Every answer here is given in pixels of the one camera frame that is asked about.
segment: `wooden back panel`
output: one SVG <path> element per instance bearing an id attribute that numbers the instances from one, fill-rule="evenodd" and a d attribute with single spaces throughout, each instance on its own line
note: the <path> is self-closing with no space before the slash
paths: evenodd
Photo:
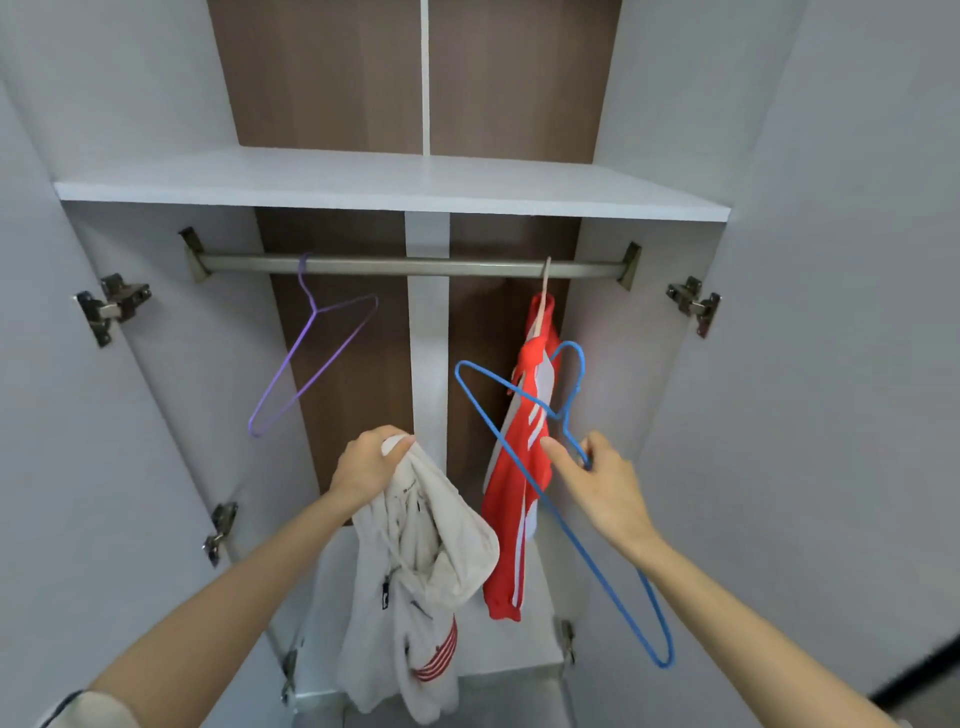
<path id="1" fill-rule="evenodd" d="M 419 154 L 418 0 L 207 0 L 241 144 Z M 619 0 L 432 0 L 433 154 L 590 162 Z M 260 209 L 268 252 L 403 255 L 403 214 Z M 579 219 L 454 214 L 451 257 L 570 259 Z M 318 303 L 376 293 L 367 329 L 303 398 L 322 490 L 347 441 L 384 423 L 412 429 L 405 279 L 311 277 Z M 551 282 L 558 326 L 567 284 Z M 274 278 L 288 345 L 309 313 L 297 281 Z M 536 281 L 450 279 L 447 463 L 479 507 L 493 437 L 452 380 L 468 358 L 509 376 Z M 358 319 L 319 322 L 293 360 L 298 386 Z M 472 380 L 495 421 L 509 400 Z"/>

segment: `left hand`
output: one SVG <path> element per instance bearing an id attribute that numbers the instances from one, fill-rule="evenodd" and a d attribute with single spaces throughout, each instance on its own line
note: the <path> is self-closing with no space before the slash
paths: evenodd
<path id="1" fill-rule="evenodd" d="M 406 433 L 393 425 L 369 430 L 350 441 L 340 455 L 330 481 L 330 494 L 341 498 L 351 514 L 387 489 L 396 466 L 413 446 L 414 436 L 406 435 L 390 452 L 382 454 L 384 441 L 394 435 Z"/>

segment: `hand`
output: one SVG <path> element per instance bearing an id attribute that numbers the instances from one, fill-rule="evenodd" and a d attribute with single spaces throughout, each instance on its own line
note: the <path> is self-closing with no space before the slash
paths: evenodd
<path id="1" fill-rule="evenodd" d="M 590 471 L 574 462 L 566 448 L 553 438 L 540 440 L 543 451 L 590 522 L 620 553 L 634 561 L 641 551 L 660 542 L 660 534 L 647 515 L 634 466 L 620 457 L 599 432 L 591 432 L 581 445 L 593 464 Z"/>
<path id="2" fill-rule="evenodd" d="M 348 515 L 353 515 L 376 496 L 383 493 L 394 476 L 396 466 L 414 444 L 414 436 L 406 435 L 386 455 L 381 453 L 384 441 L 406 433 L 393 425 L 383 425 L 364 432 L 337 461 L 337 471 L 330 480 L 330 494 L 341 498 Z"/>

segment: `wire hanger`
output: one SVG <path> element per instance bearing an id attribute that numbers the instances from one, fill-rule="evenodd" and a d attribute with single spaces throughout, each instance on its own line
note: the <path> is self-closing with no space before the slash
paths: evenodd
<path id="1" fill-rule="evenodd" d="M 543 287 L 540 290 L 540 308 L 537 310 L 537 320 L 534 322 L 534 336 L 540 336 L 540 329 L 543 327 L 543 311 L 546 308 L 546 283 L 548 280 L 550 280 L 549 255 L 543 264 Z"/>
<path id="2" fill-rule="evenodd" d="M 300 288 L 303 289 L 303 293 L 306 294 L 307 299 L 310 301 L 310 310 L 312 313 L 306 322 L 306 326 L 303 327 L 303 331 L 300 332 L 300 336 L 297 337 L 297 341 L 295 341 L 294 345 L 290 347 L 290 351 L 287 353 L 286 358 L 284 358 L 283 363 L 280 364 L 280 368 L 276 370 L 274 378 L 270 380 L 270 384 L 267 386 L 267 391 L 263 393 L 263 397 L 261 397 L 260 401 L 256 404 L 256 409 L 254 409 L 253 414 L 250 415 L 250 420 L 247 422 L 247 431 L 252 437 L 262 437 L 265 435 L 267 431 L 273 427 L 276 422 L 283 417 L 284 414 L 286 414 L 286 411 L 294 405 L 294 402 L 296 402 L 300 396 L 306 392 L 315 381 L 317 381 L 320 375 L 326 371 L 326 368 L 333 363 L 333 360 L 340 356 L 343 350 L 347 348 L 347 344 L 353 341 L 353 338 L 360 333 L 360 329 L 367 325 L 367 322 L 373 318 L 373 314 L 376 313 L 376 309 L 380 306 L 380 300 L 373 293 L 368 293 L 366 296 L 360 296 L 359 298 L 350 299 L 348 301 L 340 301 L 339 303 L 329 305 L 325 308 L 318 308 L 317 302 L 313 300 L 313 294 L 310 293 L 310 289 L 307 288 L 306 283 L 303 282 L 303 274 L 306 273 L 306 259 L 309 257 L 309 255 L 310 253 L 304 253 L 300 257 L 300 263 L 297 265 L 297 280 L 300 282 Z M 267 397 L 270 396 L 270 393 L 273 391 L 277 380 L 280 379 L 280 375 L 283 374 L 283 370 L 290 363 L 290 359 L 293 358 L 294 353 L 296 353 L 297 348 L 300 346 L 300 342 L 302 342 L 303 337 L 306 336 L 306 332 L 309 331 L 310 327 L 313 326 L 313 322 L 316 320 L 317 315 L 326 313 L 328 311 L 335 311 L 338 308 L 346 308 L 353 303 L 360 303 L 361 301 L 373 301 L 373 308 L 371 308 L 370 313 L 367 314 L 364 320 L 360 322 L 360 325 L 355 328 L 353 333 L 344 340 L 343 344 L 340 345 L 340 348 L 334 352 L 333 355 L 326 360 L 326 362 L 324 362 L 324 365 L 317 370 L 316 374 L 310 377 L 309 381 L 307 381 L 307 383 L 300 388 L 300 390 L 290 399 L 290 401 L 284 404 L 280 408 L 280 411 L 277 412 L 270 420 L 268 420 L 265 425 L 263 425 L 262 429 L 256 429 L 254 426 L 256 416 L 260 414 L 260 410 L 263 408 L 263 403 L 267 400 Z"/>
<path id="3" fill-rule="evenodd" d="M 480 403 L 476 400 L 476 397 L 474 397 L 473 393 L 470 392 L 469 388 L 464 383 L 463 377 L 460 374 L 460 370 L 463 367 L 470 367 L 471 369 L 479 372 L 480 374 L 486 375 L 491 379 L 499 382 L 503 386 L 510 389 L 512 392 L 516 392 L 517 394 L 519 394 L 521 397 L 524 397 L 525 399 L 533 402 L 534 404 L 538 404 L 540 407 L 543 408 L 543 411 L 546 412 L 546 416 L 548 418 L 550 418 L 551 420 L 560 421 L 561 431 L 563 432 L 564 437 L 567 440 L 569 440 L 570 443 L 573 444 L 573 447 L 577 450 L 577 454 L 579 454 L 581 459 L 583 460 L 584 466 L 587 468 L 587 470 L 590 470 L 591 463 L 589 458 L 587 457 L 587 454 L 584 452 L 583 448 L 580 447 L 576 438 L 570 434 L 570 407 L 573 404 L 574 398 L 580 392 L 580 386 L 584 380 L 584 374 L 586 373 L 586 370 L 587 370 L 587 362 L 584 357 L 584 350 L 580 348 L 579 344 L 573 341 L 564 341 L 563 343 L 561 343 L 561 345 L 557 347 L 557 350 L 554 352 L 553 356 L 550 357 L 550 361 L 553 361 L 554 359 L 556 359 L 557 356 L 560 355 L 560 352 L 563 349 L 573 349 L 577 353 L 577 356 L 580 359 L 580 372 L 577 375 L 577 380 L 573 385 L 573 390 L 570 392 L 570 396 L 566 398 L 566 401 L 564 402 L 563 406 L 560 408 L 560 412 L 554 412 L 552 409 L 550 409 L 550 405 L 547 402 L 538 400 L 533 395 L 527 394 L 519 387 L 514 386 L 511 382 L 507 381 L 501 376 L 497 376 L 493 372 L 487 369 L 484 369 L 483 367 L 477 364 L 474 364 L 472 361 L 465 360 L 465 361 L 457 362 L 457 366 L 454 367 L 453 369 L 453 375 L 456 377 L 457 381 L 460 383 L 461 388 L 464 390 L 464 394 L 467 395 L 467 398 L 473 404 L 473 407 L 479 413 L 480 417 L 483 418 L 483 421 L 487 424 L 487 427 L 490 429 L 490 432 L 492 432 L 493 435 L 496 437 L 496 439 L 500 441 L 500 445 L 503 446 L 507 454 L 510 455 L 511 459 L 514 461 L 516 466 L 520 468 L 520 472 L 523 473 L 523 476 L 527 479 L 527 482 L 530 483 L 531 486 L 533 486 L 533 489 L 535 491 L 537 491 L 537 495 L 540 496 L 540 500 L 542 500 L 546 504 L 547 508 L 550 510 L 550 513 L 553 514 L 553 517 L 555 519 L 557 519 L 557 523 L 560 524 L 560 528 L 563 530 L 564 534 L 566 535 L 566 538 L 570 540 L 570 542 L 573 544 L 573 547 L 577 549 L 577 552 L 581 555 L 584 561 L 587 562 L 587 566 L 589 567 L 590 571 L 593 572 L 593 575 L 597 578 L 597 581 L 600 582 L 600 586 L 604 588 L 604 591 L 607 593 L 607 596 L 610 597 L 613 604 L 616 606 L 617 611 L 619 611 L 619 613 L 627 621 L 627 624 L 630 625 L 630 629 L 633 631 L 636 638 L 640 641 L 640 644 L 643 645 L 643 648 L 647 651 L 647 654 L 650 656 L 650 659 L 653 661 L 654 665 L 656 665 L 657 667 L 660 667 L 661 669 L 667 669 L 668 667 L 674 664 L 674 660 L 676 657 L 674 654 L 674 648 L 673 648 L 673 636 L 670 634 L 670 627 L 667 626 L 666 619 L 663 616 L 663 611 L 660 609 L 660 603 L 657 601 L 657 595 L 654 592 L 654 588 L 653 586 L 651 586 L 650 581 L 647 579 L 646 575 L 640 569 L 636 570 L 637 575 L 639 575 L 640 577 L 640 583 L 643 584 L 643 589 L 646 591 L 647 596 L 650 598 L 650 603 L 653 605 L 654 612 L 657 615 L 657 620 L 660 623 L 660 630 L 662 630 L 663 636 L 666 639 L 667 656 L 665 660 L 662 660 L 658 656 L 653 646 L 650 645 L 647 639 L 643 636 L 643 633 L 640 631 L 640 628 L 639 626 L 637 626 L 636 622 L 634 621 L 634 618 L 630 616 L 630 613 L 627 611 L 627 608 L 623 606 L 623 602 L 620 601 L 620 597 L 617 595 L 616 590 L 613 588 L 613 586 L 611 586 L 610 582 L 607 581 L 607 578 L 603 575 L 603 573 L 597 567 L 593 559 L 590 558 L 590 555 L 587 553 L 587 550 L 584 548 L 584 545 L 580 543 L 580 539 L 576 537 L 576 535 L 573 533 L 573 530 L 566 523 L 566 521 L 564 521 L 564 517 L 560 515 L 560 509 L 558 509 L 557 506 L 554 505 L 553 501 L 546 496 L 540 484 L 536 480 L 534 480 L 533 476 L 530 475 L 529 471 L 527 471 L 527 469 L 523 467 L 523 463 L 521 463 L 520 459 L 516 456 L 514 449 L 510 447 L 510 443 L 507 442 L 506 438 L 504 438 L 504 436 L 500 433 L 500 430 L 497 428 L 497 426 L 493 424 L 490 417 L 488 417 L 487 413 L 484 412 L 483 407 L 480 406 Z"/>

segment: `clothes rail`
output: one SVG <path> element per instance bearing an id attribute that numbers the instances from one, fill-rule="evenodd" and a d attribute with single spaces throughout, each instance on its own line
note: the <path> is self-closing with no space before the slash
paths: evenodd
<path id="1" fill-rule="evenodd" d="M 197 281 L 221 271 L 248 271 L 295 275 L 301 255 L 246 255 L 208 253 L 192 229 L 180 233 L 187 245 L 187 257 Z M 616 279 L 630 290 L 640 248 L 631 243 L 618 263 L 553 260 L 550 278 Z M 539 279 L 543 260 L 463 260 L 430 257 L 343 257 L 311 255 L 305 272 L 328 276 L 448 276 Z"/>

